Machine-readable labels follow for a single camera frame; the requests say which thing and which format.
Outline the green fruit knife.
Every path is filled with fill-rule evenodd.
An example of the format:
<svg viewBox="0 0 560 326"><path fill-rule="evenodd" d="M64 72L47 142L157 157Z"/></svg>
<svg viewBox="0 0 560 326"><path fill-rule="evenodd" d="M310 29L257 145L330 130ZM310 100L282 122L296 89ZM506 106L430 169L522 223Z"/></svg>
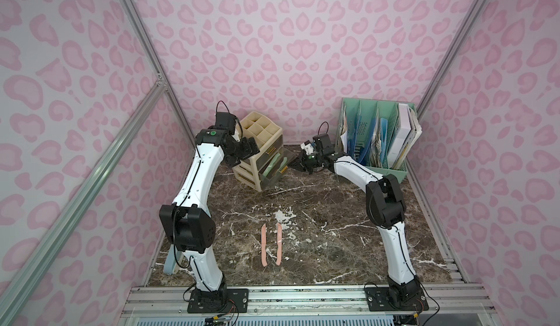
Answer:
<svg viewBox="0 0 560 326"><path fill-rule="evenodd" d="M281 164L281 168L280 168L280 170L279 170L279 173L280 173L280 174L284 174L284 172L285 172L287 169L288 169L287 163L283 163L283 164Z"/></svg>
<svg viewBox="0 0 560 326"><path fill-rule="evenodd" d="M269 164L267 165L265 171L262 173L262 175L264 175L264 177L272 177L274 175L274 172L279 167L279 164L283 160L283 158L284 156L281 154L281 152L275 154L274 157L269 162Z"/></svg>

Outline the transparent grey drawer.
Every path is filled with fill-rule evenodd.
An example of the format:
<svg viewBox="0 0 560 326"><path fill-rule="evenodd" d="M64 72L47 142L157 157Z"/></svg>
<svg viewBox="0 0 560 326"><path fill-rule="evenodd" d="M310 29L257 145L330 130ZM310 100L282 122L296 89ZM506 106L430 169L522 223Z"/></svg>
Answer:
<svg viewBox="0 0 560 326"><path fill-rule="evenodd" d="M259 170L260 187L265 190L274 186L280 177L287 171L291 162L296 159L296 154L286 147L275 151L269 161Z"/></svg>

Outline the pink fruit knife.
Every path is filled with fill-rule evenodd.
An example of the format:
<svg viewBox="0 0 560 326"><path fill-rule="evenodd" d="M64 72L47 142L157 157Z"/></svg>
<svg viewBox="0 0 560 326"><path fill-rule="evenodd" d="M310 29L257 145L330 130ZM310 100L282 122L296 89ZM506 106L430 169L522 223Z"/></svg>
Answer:
<svg viewBox="0 0 560 326"><path fill-rule="evenodd" d="M277 244L277 252L276 252L276 265L280 266L282 262L282 224L280 222L277 223L277 234L276 234L276 244Z"/></svg>
<svg viewBox="0 0 560 326"><path fill-rule="evenodd" d="M267 228L266 228L266 224L263 224L260 230L260 256L261 256L261 263L264 268L268 266L266 243L267 243Z"/></svg>

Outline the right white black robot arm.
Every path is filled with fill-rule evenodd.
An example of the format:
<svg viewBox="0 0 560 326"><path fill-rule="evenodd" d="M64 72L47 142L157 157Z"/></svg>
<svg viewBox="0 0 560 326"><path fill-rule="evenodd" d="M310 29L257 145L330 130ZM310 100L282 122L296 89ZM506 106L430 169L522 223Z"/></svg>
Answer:
<svg viewBox="0 0 560 326"><path fill-rule="evenodd" d="M317 168L327 169L364 191L366 215L381 234L386 253L389 305L403 309L421 299L423 288L408 253L406 205L397 178L376 173L351 156L336 152L327 135L304 142L300 148L300 155L290 164L292 168L309 174Z"/></svg>

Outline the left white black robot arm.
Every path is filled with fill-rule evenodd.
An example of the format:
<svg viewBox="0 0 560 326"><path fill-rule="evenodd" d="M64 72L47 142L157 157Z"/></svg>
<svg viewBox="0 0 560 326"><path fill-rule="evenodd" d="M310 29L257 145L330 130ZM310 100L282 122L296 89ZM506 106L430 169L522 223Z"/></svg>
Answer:
<svg viewBox="0 0 560 326"><path fill-rule="evenodd" d="M201 130L195 140L194 158L185 181L173 201L161 206L159 216L176 262L182 256L186 263L183 267L192 271L194 291L224 304L226 285L212 248L216 224L208 207L209 192L221 163L233 168L259 149L239 126L214 125Z"/></svg>

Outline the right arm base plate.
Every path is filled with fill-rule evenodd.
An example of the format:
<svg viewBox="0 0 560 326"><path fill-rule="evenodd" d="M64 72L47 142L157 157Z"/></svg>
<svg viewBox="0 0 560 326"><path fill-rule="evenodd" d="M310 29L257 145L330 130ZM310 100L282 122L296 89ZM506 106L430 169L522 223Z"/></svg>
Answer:
<svg viewBox="0 0 560 326"><path fill-rule="evenodd" d="M369 311L396 312L403 311L420 314L429 311L430 306L423 289L391 287L366 287L365 299Z"/></svg>

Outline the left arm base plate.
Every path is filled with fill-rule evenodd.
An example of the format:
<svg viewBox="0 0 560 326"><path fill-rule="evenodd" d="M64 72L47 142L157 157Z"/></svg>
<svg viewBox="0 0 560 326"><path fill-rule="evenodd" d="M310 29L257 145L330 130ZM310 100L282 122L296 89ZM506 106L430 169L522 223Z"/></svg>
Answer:
<svg viewBox="0 0 560 326"><path fill-rule="evenodd" d="M188 302L188 314L220 314L231 309L235 313L247 313L249 290L242 288L227 288L217 292L206 292L195 288Z"/></svg>

